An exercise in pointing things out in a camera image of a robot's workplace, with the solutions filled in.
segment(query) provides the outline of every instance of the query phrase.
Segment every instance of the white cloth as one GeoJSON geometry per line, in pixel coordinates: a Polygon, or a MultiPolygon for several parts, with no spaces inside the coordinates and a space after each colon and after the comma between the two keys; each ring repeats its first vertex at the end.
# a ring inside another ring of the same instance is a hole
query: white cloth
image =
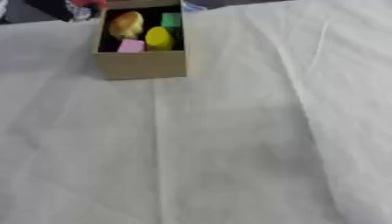
{"type": "Polygon", "coordinates": [[[8,0],[0,0],[0,18],[4,16],[8,0]]]}
{"type": "Polygon", "coordinates": [[[0,223],[390,223],[388,6],[186,15],[163,80],[101,80],[91,23],[0,27],[0,223]]]}

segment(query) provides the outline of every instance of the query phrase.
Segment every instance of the bread roll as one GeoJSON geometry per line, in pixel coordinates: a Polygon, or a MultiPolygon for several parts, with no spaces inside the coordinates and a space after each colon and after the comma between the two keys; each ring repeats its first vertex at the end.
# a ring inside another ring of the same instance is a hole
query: bread roll
{"type": "Polygon", "coordinates": [[[130,11],[110,22],[109,32],[117,39],[136,39],[143,32],[144,19],[137,11],[130,11]]]}

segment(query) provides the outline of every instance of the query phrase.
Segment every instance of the cardboard box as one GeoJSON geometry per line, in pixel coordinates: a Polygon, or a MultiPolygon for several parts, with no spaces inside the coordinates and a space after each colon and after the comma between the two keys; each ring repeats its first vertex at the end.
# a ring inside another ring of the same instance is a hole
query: cardboard box
{"type": "Polygon", "coordinates": [[[168,78],[186,76],[184,40],[167,52],[116,52],[120,41],[109,34],[109,22],[128,11],[144,16],[144,34],[159,26],[162,12],[181,12],[180,0],[108,0],[101,24],[94,34],[93,55],[107,80],[168,78]]]}

